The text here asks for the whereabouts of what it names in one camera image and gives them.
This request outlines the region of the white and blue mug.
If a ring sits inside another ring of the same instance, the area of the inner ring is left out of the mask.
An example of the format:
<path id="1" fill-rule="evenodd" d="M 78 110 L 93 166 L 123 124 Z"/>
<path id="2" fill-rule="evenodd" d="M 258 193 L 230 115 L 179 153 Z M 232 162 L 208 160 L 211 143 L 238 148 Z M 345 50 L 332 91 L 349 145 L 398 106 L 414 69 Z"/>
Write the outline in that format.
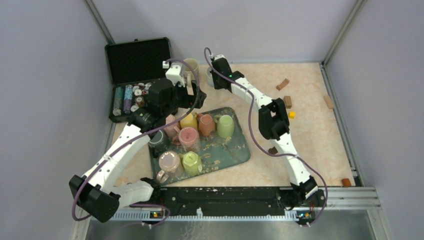
<path id="1" fill-rule="evenodd" d="M 212 75 L 212 69 L 210 67 L 208 67 L 207 70 L 206 70 L 206 82 L 211 88 L 215 87 L 213 75 Z"/>

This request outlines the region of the cream patterned mug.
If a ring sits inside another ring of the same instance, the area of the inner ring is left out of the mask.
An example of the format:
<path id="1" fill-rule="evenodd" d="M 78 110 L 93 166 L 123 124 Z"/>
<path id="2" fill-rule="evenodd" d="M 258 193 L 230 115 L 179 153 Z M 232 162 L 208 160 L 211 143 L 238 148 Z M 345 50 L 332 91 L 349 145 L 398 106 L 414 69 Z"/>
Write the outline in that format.
<path id="1" fill-rule="evenodd" d="M 199 63 L 194 58 L 185 58 L 184 61 L 194 70 L 195 74 L 199 76 Z M 185 67 L 184 70 L 184 80 L 187 85 L 187 92 L 189 95 L 194 95 L 194 91 L 192 88 L 192 80 L 195 80 L 195 77 L 191 70 L 188 67 Z"/>

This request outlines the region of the light green mug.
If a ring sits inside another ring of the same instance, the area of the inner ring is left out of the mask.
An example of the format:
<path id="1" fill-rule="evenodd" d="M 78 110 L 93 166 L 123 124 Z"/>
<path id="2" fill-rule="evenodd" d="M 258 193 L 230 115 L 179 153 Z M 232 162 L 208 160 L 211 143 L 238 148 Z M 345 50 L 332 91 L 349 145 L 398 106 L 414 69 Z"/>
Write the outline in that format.
<path id="1" fill-rule="evenodd" d="M 214 116 L 216 123 L 217 134 L 222 138 L 229 138 L 234 134 L 235 122 L 233 118 L 228 115 L 216 115 Z"/>

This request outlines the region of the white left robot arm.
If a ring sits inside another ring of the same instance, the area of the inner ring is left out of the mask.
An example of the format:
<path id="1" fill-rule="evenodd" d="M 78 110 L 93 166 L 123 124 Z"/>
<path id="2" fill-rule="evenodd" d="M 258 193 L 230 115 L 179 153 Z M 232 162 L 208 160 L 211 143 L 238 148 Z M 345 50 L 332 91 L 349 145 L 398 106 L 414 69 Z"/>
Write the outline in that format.
<path id="1" fill-rule="evenodd" d="M 121 172 L 130 163 L 135 154 L 151 140 L 153 135 L 167 127 L 166 118 L 178 108 L 201 108 L 206 94 L 200 89 L 200 81 L 193 80 L 194 95 L 188 95 L 187 89 L 173 84 L 168 79 L 160 79 L 149 88 L 145 105 L 138 108 L 128 118 L 121 135 L 103 157 L 83 176 L 74 175 L 69 187 L 74 198 L 72 217 L 76 216 L 76 207 L 88 213 L 89 217 L 101 223 L 111 219 L 117 210 L 132 204 L 144 202 L 154 207 L 160 202 L 160 193 L 152 180 L 140 179 L 134 183 L 115 187 Z"/>

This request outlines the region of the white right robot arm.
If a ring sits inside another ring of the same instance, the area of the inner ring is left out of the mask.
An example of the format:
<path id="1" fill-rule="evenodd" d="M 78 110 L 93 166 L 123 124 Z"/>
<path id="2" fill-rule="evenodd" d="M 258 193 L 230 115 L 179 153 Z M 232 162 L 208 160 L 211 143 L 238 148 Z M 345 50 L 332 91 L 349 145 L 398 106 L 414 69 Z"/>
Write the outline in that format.
<path id="1" fill-rule="evenodd" d="M 222 55 L 205 57 L 211 67 L 215 89 L 226 89 L 250 104 L 249 114 L 258 113 L 258 129 L 269 140 L 288 164 L 293 200 L 299 206 L 307 206 L 318 191 L 318 185 L 304 161 L 298 155 L 290 134 L 290 121 L 286 106 L 281 98 L 271 98 L 255 86 L 239 71 L 232 71 L 229 62 Z"/>

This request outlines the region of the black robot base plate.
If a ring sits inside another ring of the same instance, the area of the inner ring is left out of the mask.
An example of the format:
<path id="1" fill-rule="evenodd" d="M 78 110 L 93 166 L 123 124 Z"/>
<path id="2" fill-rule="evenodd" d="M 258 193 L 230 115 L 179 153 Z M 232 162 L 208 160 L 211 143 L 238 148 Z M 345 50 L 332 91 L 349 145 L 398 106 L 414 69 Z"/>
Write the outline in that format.
<path id="1" fill-rule="evenodd" d="M 265 217 L 283 216 L 295 208 L 318 210 L 326 199 L 323 189 L 302 199 L 291 187 L 161 187 L 141 204 L 166 207 L 172 217 L 194 216 L 197 210 L 206 217 Z"/>

